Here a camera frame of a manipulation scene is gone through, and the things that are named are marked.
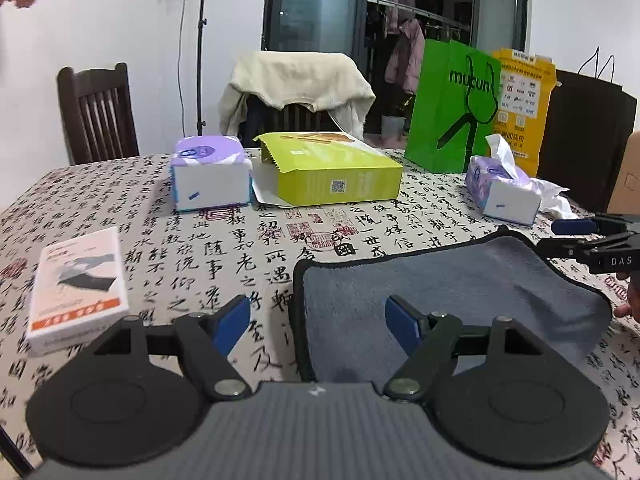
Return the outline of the person right hand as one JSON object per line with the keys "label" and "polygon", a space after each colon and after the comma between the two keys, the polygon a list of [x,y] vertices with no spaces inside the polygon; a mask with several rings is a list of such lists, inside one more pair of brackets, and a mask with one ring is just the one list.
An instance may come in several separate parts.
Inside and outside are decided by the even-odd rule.
{"label": "person right hand", "polygon": [[627,281],[627,300],[621,306],[614,309],[616,318],[628,318],[631,316],[637,323],[640,323],[640,272],[617,273],[619,281]]}

